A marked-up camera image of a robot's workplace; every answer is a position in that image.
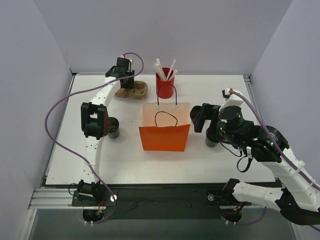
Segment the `brown cardboard cup carrier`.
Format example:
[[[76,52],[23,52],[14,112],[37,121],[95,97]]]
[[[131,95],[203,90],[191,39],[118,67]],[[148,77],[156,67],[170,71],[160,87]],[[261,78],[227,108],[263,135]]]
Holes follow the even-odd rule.
[[[119,98],[133,98],[135,100],[143,100],[148,92],[148,84],[144,81],[135,81],[132,89],[120,88],[115,96]]]

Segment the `orange paper bag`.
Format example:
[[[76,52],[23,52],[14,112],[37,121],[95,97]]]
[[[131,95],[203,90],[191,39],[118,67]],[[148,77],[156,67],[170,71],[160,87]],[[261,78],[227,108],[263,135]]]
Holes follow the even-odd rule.
[[[185,151],[191,126],[191,103],[147,102],[140,109],[138,129],[145,151]]]

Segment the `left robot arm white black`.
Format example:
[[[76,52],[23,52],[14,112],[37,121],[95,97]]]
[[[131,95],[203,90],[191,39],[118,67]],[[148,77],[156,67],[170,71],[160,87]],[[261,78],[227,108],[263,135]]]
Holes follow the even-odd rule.
[[[96,177],[99,174],[100,156],[105,136],[112,129],[113,118],[109,117],[107,107],[115,93],[120,90],[121,82],[112,80],[129,77],[125,82],[134,86],[135,71],[132,69],[133,60],[121,55],[117,58],[116,65],[105,74],[105,85],[89,101],[82,103],[80,107],[81,130],[85,136],[85,158],[83,173],[77,185],[79,199],[84,199],[89,205],[95,206],[103,201],[103,193],[100,189],[101,181]]]

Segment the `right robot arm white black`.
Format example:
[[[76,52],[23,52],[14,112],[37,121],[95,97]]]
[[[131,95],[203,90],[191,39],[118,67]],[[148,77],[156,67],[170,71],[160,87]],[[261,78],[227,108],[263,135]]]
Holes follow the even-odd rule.
[[[268,126],[271,136],[253,121],[245,120],[239,106],[221,107],[204,103],[194,106],[190,118],[196,133],[202,132],[205,121],[206,144],[224,143],[233,146],[248,158],[249,167],[256,160],[278,177],[283,187],[263,187],[231,178],[222,189],[227,204],[235,201],[262,205],[274,209],[288,221],[301,226],[319,225],[320,191],[307,181],[304,162],[296,159],[288,141],[274,127]]]

